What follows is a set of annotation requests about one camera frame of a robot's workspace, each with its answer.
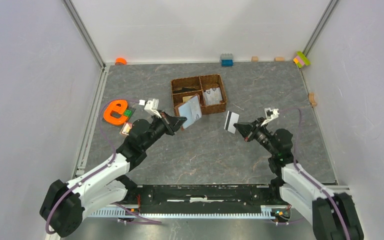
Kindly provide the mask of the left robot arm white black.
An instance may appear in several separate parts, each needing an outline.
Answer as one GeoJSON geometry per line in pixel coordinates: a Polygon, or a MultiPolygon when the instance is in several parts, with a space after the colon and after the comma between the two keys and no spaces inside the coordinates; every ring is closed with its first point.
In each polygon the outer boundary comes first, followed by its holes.
{"type": "Polygon", "coordinates": [[[65,238],[91,213],[120,201],[133,203],[137,190],[129,185],[126,174],[143,162],[157,140],[163,135],[173,136],[186,121],[184,116],[171,116],[162,110],[152,116],[152,122],[138,119],[107,160],[67,182],[54,181],[39,210],[46,233],[65,238]]]}

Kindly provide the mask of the white card black stripe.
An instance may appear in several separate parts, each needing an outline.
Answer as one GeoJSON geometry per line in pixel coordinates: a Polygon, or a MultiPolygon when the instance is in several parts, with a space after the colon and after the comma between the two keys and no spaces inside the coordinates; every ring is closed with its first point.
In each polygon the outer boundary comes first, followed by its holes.
{"type": "Polygon", "coordinates": [[[239,114],[232,111],[228,111],[224,123],[224,129],[229,133],[235,134],[236,128],[234,127],[234,124],[239,121],[239,117],[239,114]]]}

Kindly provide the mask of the brown leather card holder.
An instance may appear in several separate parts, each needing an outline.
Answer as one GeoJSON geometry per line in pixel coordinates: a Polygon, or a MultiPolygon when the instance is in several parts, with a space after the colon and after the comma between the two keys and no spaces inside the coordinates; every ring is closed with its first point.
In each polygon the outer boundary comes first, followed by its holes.
{"type": "Polygon", "coordinates": [[[192,95],[186,102],[178,104],[174,107],[177,117],[185,117],[187,120],[182,124],[181,129],[185,130],[202,118],[200,96],[192,95]]]}

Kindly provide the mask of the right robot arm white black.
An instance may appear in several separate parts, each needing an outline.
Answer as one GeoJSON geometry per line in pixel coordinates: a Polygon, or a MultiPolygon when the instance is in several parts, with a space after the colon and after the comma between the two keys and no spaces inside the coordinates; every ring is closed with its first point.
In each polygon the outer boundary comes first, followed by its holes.
{"type": "Polygon", "coordinates": [[[364,239],[352,196],[337,193],[310,176],[292,152],[293,134],[283,128],[271,133],[264,122],[261,117],[233,126],[246,142],[255,140],[271,154],[269,168],[276,178],[270,182],[269,199],[294,207],[311,224],[317,240],[364,239]]]}

